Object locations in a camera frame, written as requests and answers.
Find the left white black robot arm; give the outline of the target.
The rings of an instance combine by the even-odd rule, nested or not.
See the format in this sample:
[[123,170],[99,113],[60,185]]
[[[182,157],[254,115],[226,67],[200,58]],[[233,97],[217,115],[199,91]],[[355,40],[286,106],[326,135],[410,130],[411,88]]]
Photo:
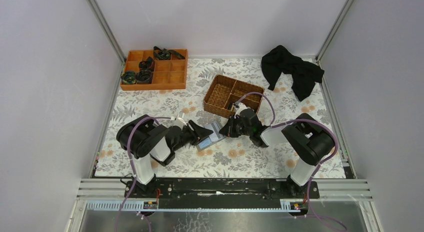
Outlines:
[[151,159],[166,166],[178,149],[187,144],[197,146],[214,133],[192,120],[186,122],[183,114],[168,117],[173,122],[170,127],[160,124],[158,119],[165,117],[143,115],[122,126],[116,134],[116,140],[129,155],[135,186],[143,191],[152,190],[156,180]]

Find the grey leather card holder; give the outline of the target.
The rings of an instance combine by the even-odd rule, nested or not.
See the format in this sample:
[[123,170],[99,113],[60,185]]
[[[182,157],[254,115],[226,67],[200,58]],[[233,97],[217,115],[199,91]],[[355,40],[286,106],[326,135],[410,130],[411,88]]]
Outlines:
[[225,138],[224,135],[220,134],[219,131],[223,127],[219,121],[213,121],[208,124],[203,125],[204,128],[212,130],[212,134],[209,135],[206,139],[202,140],[198,145],[196,145],[197,150],[200,152],[219,141]]

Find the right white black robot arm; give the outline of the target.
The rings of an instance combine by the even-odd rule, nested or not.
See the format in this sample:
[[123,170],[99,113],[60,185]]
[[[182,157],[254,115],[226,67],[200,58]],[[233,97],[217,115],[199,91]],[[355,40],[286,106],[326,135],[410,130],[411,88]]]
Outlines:
[[299,161],[287,178],[294,189],[304,188],[330,152],[335,152],[338,141],[334,133],[307,113],[279,125],[263,125],[257,114],[247,108],[229,117],[219,133],[230,137],[248,136],[257,147],[266,148],[289,143]]

